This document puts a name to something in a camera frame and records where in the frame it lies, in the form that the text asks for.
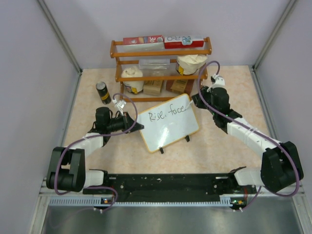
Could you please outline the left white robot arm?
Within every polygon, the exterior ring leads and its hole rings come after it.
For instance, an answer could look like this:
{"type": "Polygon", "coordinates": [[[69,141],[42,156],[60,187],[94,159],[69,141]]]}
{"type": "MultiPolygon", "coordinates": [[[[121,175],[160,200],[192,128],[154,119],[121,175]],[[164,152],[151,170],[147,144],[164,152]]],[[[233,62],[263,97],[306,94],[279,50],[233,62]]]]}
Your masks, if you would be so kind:
{"type": "Polygon", "coordinates": [[[127,134],[144,129],[144,125],[135,122],[128,112],[113,112],[108,107],[96,109],[96,121],[84,138],[70,144],[69,148],[56,147],[52,150],[46,177],[49,189],[80,192],[84,188],[94,187],[99,193],[109,191],[111,182],[105,178],[104,170],[86,170],[87,156],[104,147],[111,136],[127,134]]]}

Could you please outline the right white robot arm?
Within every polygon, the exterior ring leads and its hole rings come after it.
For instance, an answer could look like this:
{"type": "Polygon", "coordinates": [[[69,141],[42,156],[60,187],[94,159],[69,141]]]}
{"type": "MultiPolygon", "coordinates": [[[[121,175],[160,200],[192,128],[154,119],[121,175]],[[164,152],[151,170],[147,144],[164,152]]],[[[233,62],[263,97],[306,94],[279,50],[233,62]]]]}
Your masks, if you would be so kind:
{"type": "Polygon", "coordinates": [[[197,108],[207,109],[215,125],[252,149],[261,159],[259,168],[242,167],[233,170],[234,177],[227,182],[233,193],[239,193],[245,185],[263,186],[276,194],[280,190],[303,179],[304,173],[297,147],[294,143],[272,139],[252,127],[241,114],[230,108],[225,88],[203,86],[192,96],[197,108]]]}

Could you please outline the yellow framed whiteboard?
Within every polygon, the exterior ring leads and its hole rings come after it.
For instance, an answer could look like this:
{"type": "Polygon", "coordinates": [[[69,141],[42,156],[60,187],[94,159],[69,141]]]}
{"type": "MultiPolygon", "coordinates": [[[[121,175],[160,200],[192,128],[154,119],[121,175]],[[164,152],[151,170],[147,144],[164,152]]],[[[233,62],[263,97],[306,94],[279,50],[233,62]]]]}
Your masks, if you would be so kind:
{"type": "Polygon", "coordinates": [[[195,112],[186,106],[191,101],[187,94],[179,95],[138,114],[137,122],[148,152],[154,153],[178,140],[199,131],[195,112]]]}

